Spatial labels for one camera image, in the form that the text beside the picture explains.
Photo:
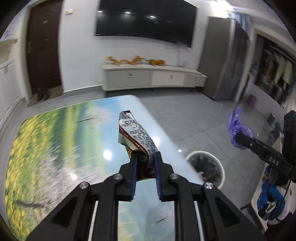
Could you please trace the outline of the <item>blue white gloved right hand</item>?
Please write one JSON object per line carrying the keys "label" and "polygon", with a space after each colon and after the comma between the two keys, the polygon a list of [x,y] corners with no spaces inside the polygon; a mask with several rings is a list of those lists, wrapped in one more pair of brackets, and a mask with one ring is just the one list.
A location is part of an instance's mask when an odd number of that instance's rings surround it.
{"label": "blue white gloved right hand", "polygon": [[277,186],[270,182],[270,166],[264,170],[260,195],[257,199],[257,209],[262,219],[267,220],[268,225],[277,225],[284,221],[289,214],[292,191],[290,182],[283,186]]}

